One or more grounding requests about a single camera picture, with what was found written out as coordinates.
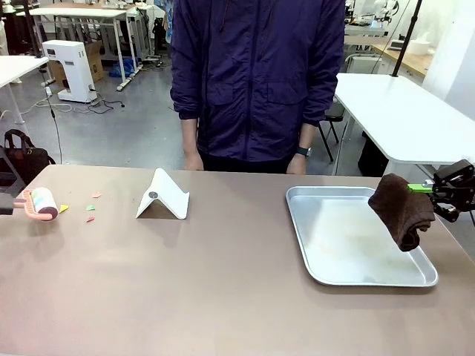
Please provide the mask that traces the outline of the person's left hand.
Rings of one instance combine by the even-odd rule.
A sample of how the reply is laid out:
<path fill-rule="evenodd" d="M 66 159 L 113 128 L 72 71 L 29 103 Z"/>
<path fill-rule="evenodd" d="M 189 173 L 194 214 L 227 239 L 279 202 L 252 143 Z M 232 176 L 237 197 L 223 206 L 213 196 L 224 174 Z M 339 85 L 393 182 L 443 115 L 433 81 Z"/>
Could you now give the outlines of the person's left hand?
<path fill-rule="evenodd" d="M 307 158 L 301 154 L 296 154 L 287 166 L 286 173 L 293 175 L 305 175 L 307 170 Z"/>

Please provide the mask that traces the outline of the person's right hand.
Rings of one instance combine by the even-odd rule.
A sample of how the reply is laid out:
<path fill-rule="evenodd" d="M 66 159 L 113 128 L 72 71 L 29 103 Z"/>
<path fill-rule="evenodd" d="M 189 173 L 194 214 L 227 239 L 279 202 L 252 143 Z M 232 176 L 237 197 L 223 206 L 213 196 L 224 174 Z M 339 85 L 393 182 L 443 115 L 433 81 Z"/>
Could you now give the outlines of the person's right hand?
<path fill-rule="evenodd" d="M 187 171 L 203 171 L 203 161 L 197 150 L 184 152 L 184 167 Z"/>

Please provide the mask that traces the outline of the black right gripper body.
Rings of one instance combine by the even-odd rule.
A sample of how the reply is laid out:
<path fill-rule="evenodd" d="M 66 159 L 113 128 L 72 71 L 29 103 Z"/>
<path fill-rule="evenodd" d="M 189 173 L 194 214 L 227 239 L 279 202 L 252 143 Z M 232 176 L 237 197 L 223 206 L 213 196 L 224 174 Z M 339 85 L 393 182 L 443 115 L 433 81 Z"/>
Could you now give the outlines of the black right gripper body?
<path fill-rule="evenodd" d="M 457 187 L 456 208 L 461 212 L 474 210 L 474 177 L 461 182 Z"/>

